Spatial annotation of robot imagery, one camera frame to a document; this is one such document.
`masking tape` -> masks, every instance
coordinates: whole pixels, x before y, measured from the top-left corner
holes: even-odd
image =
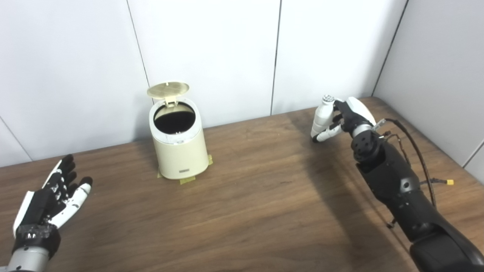
[[[186,179],[181,179],[180,185],[185,184],[185,183],[190,182],[190,181],[194,181],[194,180],[195,180],[195,176],[189,177],[189,178],[186,178]]]

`cable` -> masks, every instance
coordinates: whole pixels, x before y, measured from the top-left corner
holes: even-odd
[[[408,139],[412,143],[412,146],[415,149],[415,152],[417,152],[417,156],[419,157],[420,163],[422,164],[422,168],[424,169],[423,172],[425,174],[425,179],[427,181],[428,191],[430,192],[430,201],[432,202],[432,205],[434,206],[434,208],[437,209],[437,202],[435,200],[434,187],[432,186],[432,182],[430,181],[430,175],[428,174],[427,165],[425,164],[425,161],[423,159],[424,157],[422,156],[422,153],[420,152],[419,147],[413,140],[412,135],[410,135],[408,130],[402,125],[402,123],[400,123],[399,120],[385,118],[385,121],[394,123],[401,131],[403,131],[403,133],[405,133],[405,135],[407,135]]]
[[[405,160],[407,161],[407,164],[408,165],[411,165],[410,163],[410,160],[408,159],[408,156],[407,156],[407,153],[405,152],[405,149],[403,149],[403,145],[402,145],[402,139],[400,139],[400,137],[398,136],[398,134],[391,134],[390,136],[388,136],[385,141],[388,141],[389,139],[391,139],[392,137],[396,137],[397,140],[398,140],[398,144],[400,145],[400,150],[402,151],[403,153],[403,156],[405,157]]]

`black robotic arm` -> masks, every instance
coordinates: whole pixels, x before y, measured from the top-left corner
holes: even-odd
[[[328,112],[321,111],[320,106],[313,124],[313,141],[329,138],[329,131],[336,127],[351,134],[356,167],[412,243],[410,255],[417,268],[421,272],[484,272],[482,253],[425,197],[420,179],[399,151],[375,131],[378,125],[363,103],[350,97],[346,102],[333,99],[333,103],[323,102],[322,106],[332,106],[340,114],[322,130],[324,126],[318,121],[331,117],[318,116]]]

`trash can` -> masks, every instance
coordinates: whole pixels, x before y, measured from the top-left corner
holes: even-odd
[[[148,89],[148,96],[160,99],[150,110],[159,171],[171,180],[193,177],[209,165],[200,113],[195,103],[181,96],[188,89],[183,82],[166,82]]]

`white robotic hand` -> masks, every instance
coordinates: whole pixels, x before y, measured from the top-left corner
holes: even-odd
[[[40,190],[26,193],[14,222],[14,237],[18,227],[26,224],[51,224],[60,228],[79,210],[91,191],[92,178],[84,177],[79,185],[72,183],[77,177],[73,172],[75,166],[74,157],[65,156],[50,172]],[[48,195],[52,194],[54,197],[49,199]]]
[[[311,137],[315,143],[325,141],[341,132],[349,132],[355,137],[360,132],[371,129],[375,124],[375,118],[360,100],[349,97],[342,101],[325,95],[322,104],[316,109]]]
[[[69,220],[91,191],[92,178],[72,183],[77,174],[74,158],[57,163],[41,189],[28,191],[14,222],[15,243],[8,266],[0,271],[44,272],[61,244],[59,228]]]

